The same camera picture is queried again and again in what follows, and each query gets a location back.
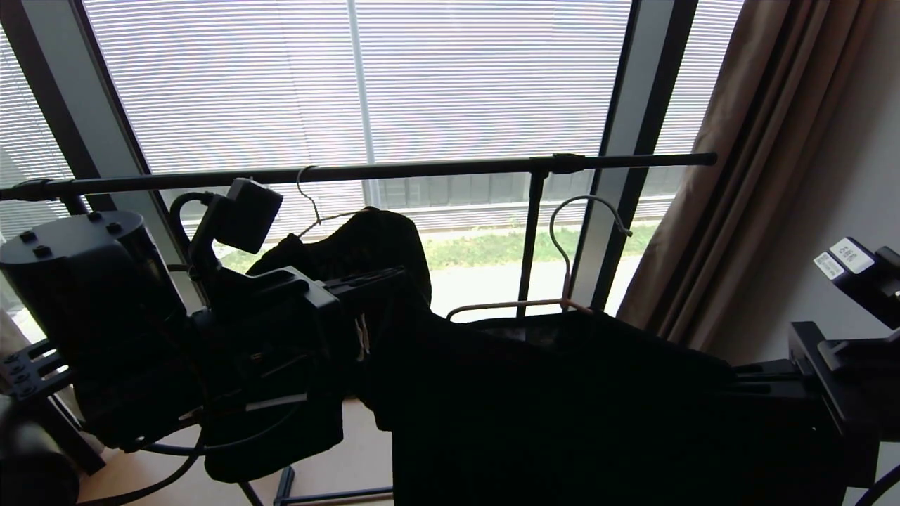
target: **grass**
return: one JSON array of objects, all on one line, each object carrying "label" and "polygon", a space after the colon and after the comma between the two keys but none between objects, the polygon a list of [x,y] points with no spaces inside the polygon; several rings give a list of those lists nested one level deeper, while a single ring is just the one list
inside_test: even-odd
[{"label": "grass", "polygon": [[[635,225],[634,235],[625,241],[623,256],[640,256],[647,248],[656,225]],[[580,230],[563,228],[556,232],[562,248],[570,255],[578,247]],[[453,239],[427,239],[423,236],[425,257],[431,270],[448,267],[479,267],[517,263],[522,260],[522,248],[525,244],[523,231],[483,233]],[[244,251],[232,251],[222,257],[225,267],[238,272],[247,272],[260,257],[262,252],[252,255]],[[550,233],[539,230],[535,239],[535,262],[554,262],[562,260],[559,251],[550,241]]]}]

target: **label sticker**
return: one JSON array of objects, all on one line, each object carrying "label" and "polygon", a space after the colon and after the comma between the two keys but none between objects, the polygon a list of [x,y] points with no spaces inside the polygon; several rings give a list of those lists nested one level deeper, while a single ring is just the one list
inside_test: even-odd
[{"label": "label sticker", "polygon": [[819,255],[813,262],[815,262],[816,266],[819,267],[819,270],[821,270],[830,281],[833,281],[835,277],[846,272],[843,270],[843,267],[841,267],[841,264],[828,253]]},{"label": "label sticker", "polygon": [[875,265],[875,260],[853,244],[850,239],[839,240],[830,250],[853,274],[859,274]]}]

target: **wall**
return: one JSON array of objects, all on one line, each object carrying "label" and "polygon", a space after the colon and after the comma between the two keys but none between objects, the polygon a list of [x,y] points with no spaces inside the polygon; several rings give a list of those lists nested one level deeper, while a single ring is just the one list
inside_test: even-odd
[{"label": "wall", "polygon": [[[783,231],[713,345],[733,364],[787,357],[791,321],[815,321],[828,339],[889,334],[812,260],[844,236],[900,251],[898,32],[900,2],[882,2]],[[900,445],[883,445],[879,472],[898,463]],[[845,503],[859,496],[851,490]],[[900,490],[878,504],[900,504]]]}]

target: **screw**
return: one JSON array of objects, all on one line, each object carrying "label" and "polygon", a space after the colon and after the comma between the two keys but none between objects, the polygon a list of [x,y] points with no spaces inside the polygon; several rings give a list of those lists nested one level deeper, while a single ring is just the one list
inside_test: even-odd
[{"label": "screw", "polygon": [[48,257],[51,253],[52,253],[52,251],[50,251],[50,247],[44,246],[43,244],[37,246],[34,249],[34,256],[37,258]]}]

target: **floor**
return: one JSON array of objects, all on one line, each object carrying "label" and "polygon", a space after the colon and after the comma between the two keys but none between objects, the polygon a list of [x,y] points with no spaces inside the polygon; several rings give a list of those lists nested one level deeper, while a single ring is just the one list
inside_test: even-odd
[{"label": "floor", "polygon": [[[610,292],[607,312],[614,313],[621,303],[628,282],[640,258],[623,258]],[[457,268],[436,271],[432,275],[436,314],[446,315],[465,304],[512,301],[518,293],[519,265]],[[558,297],[563,283],[563,263],[535,264],[531,278],[531,298]],[[558,306],[529,308],[528,314],[557,312]],[[514,309],[479,310],[460,313],[455,321],[472,321],[497,316],[513,316]],[[357,401],[344,404],[344,441],[323,454],[293,465],[297,472],[292,494],[341,492],[388,486],[392,483],[391,435],[375,427],[374,417]],[[191,446],[197,428],[173,434],[164,442]],[[118,450],[104,453],[107,466],[82,482],[80,501],[129,492],[155,483],[170,475],[181,463],[181,457],[159,456],[147,452],[123,454]],[[271,504],[278,486],[279,474],[252,483],[264,504]],[[245,505],[248,504],[235,484],[209,479],[198,462],[179,481],[149,497],[134,502],[138,506],[180,504]],[[370,501],[368,504],[392,504],[392,501]]]}]

